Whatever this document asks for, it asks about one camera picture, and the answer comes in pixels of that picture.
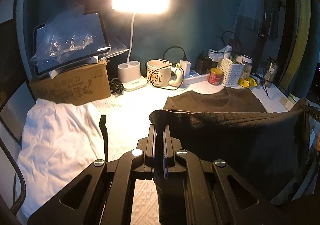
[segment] plastic bag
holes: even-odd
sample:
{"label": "plastic bag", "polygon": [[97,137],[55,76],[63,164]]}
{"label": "plastic bag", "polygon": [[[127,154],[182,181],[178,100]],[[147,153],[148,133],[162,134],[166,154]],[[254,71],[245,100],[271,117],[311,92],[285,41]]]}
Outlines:
{"label": "plastic bag", "polygon": [[49,20],[44,26],[44,39],[30,61],[38,64],[40,61],[57,60],[62,64],[75,51],[93,43],[92,34],[79,20],[83,14],[84,6],[71,6]]}
{"label": "plastic bag", "polygon": [[212,61],[220,61],[222,59],[229,59],[231,55],[230,53],[231,51],[232,51],[232,47],[227,45],[226,47],[222,48],[219,51],[209,49],[208,56]]}
{"label": "plastic bag", "polygon": [[107,32],[107,37],[108,37],[108,41],[111,46],[111,49],[108,53],[103,55],[105,59],[112,58],[114,56],[117,56],[129,50],[122,42],[120,42],[110,32]]}

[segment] bed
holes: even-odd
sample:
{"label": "bed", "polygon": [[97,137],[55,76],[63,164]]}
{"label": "bed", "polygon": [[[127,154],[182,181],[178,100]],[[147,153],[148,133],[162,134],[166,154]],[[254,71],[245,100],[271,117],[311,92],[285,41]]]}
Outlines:
{"label": "bed", "polygon": [[[194,90],[197,93],[212,94],[223,86],[212,86],[207,81],[189,85],[177,91],[154,88],[147,85],[141,89],[124,92],[118,97],[94,101],[101,114],[107,116],[108,160],[119,159],[122,154],[136,147],[139,139],[148,135],[150,113],[162,109],[167,97]],[[275,86],[268,88],[269,97],[261,87],[252,89],[268,113],[288,111],[280,99],[284,94]],[[159,224],[156,185],[153,180],[137,180],[132,206],[132,225]]]}

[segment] metal screw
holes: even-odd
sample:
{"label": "metal screw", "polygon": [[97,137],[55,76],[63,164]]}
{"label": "metal screw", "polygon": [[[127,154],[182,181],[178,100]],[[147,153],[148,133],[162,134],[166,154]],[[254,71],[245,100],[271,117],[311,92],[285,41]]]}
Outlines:
{"label": "metal screw", "polygon": [[214,163],[218,167],[225,167],[226,166],[226,161],[223,161],[222,159],[215,160]]}
{"label": "metal screw", "polygon": [[142,153],[143,153],[142,150],[139,149],[139,148],[133,149],[131,151],[131,154],[134,155],[134,156],[140,156],[140,155],[142,155]]}
{"label": "metal screw", "polygon": [[179,156],[185,156],[188,152],[185,149],[179,149],[177,151],[177,155]]}
{"label": "metal screw", "polygon": [[93,162],[93,165],[94,165],[95,167],[100,167],[100,166],[103,166],[103,163],[104,163],[104,161],[103,161],[102,159],[97,159],[97,160],[95,160],[95,161]]}

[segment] white lamp base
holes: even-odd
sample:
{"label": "white lamp base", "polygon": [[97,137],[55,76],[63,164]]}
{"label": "white lamp base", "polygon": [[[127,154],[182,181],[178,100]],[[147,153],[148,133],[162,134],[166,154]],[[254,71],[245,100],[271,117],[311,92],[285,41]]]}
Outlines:
{"label": "white lamp base", "polygon": [[139,89],[141,87],[146,86],[147,83],[148,83],[148,81],[144,77],[140,76],[140,78],[138,78],[138,79],[135,79],[130,82],[125,82],[122,84],[123,84],[123,88],[125,91],[133,91],[135,89]]}

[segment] white flexible lamp neck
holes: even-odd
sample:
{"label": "white flexible lamp neck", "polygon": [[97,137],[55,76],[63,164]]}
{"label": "white flexible lamp neck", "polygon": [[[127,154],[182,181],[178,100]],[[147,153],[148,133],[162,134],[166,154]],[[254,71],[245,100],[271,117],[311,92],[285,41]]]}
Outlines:
{"label": "white flexible lamp neck", "polygon": [[129,62],[129,58],[130,58],[130,54],[131,54],[131,49],[132,49],[133,22],[134,22],[135,16],[136,16],[136,13],[133,13],[132,20],[131,20],[130,47],[129,47],[129,53],[128,53],[128,57],[127,57],[127,63]]}

